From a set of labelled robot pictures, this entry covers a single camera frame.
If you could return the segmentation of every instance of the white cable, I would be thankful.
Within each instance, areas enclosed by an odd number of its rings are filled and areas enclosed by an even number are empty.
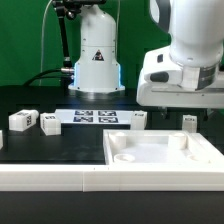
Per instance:
[[[115,56],[117,58],[117,48],[118,48],[118,28],[120,22],[120,12],[121,12],[121,0],[117,1],[117,26],[116,26],[116,48],[115,48]]]
[[[42,31],[41,31],[41,64],[40,64],[40,72],[43,72],[43,66],[44,66],[44,37],[45,37],[45,26],[46,26],[46,19],[47,19],[47,13],[49,10],[49,7],[51,5],[51,2],[53,0],[50,0],[45,8],[44,16],[43,16],[43,22],[42,22]]]

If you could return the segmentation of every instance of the black table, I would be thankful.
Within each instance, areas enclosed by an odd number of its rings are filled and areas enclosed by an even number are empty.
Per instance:
[[[224,152],[224,116],[203,109],[141,107],[135,90],[112,100],[70,97],[59,87],[0,87],[1,164],[105,164],[103,129],[126,125],[63,125],[62,136],[44,136],[37,123],[18,133],[8,130],[8,116],[21,109],[144,110],[146,129],[181,130],[184,114],[198,117],[198,132]],[[1,223],[223,223],[223,192],[0,192]]]

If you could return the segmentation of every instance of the warning label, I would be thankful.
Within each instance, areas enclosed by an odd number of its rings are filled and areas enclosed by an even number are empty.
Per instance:
[[[93,57],[93,61],[104,61],[103,55],[100,50],[98,50]]]

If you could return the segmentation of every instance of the small white cube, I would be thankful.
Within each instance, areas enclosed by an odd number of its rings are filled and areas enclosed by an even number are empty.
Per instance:
[[[144,130],[147,123],[147,112],[133,111],[131,116],[131,130]]]
[[[3,147],[3,136],[2,131],[0,131],[0,149]]]
[[[9,116],[9,130],[25,131],[36,124],[39,113],[36,110],[21,110]]]
[[[183,115],[182,130],[197,133],[197,116]]]
[[[61,135],[61,121],[54,113],[41,114],[40,126],[45,135]]]

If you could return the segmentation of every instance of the white tray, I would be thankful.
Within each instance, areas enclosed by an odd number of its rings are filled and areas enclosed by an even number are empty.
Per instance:
[[[104,130],[108,165],[220,164],[223,155],[200,134],[185,131]]]

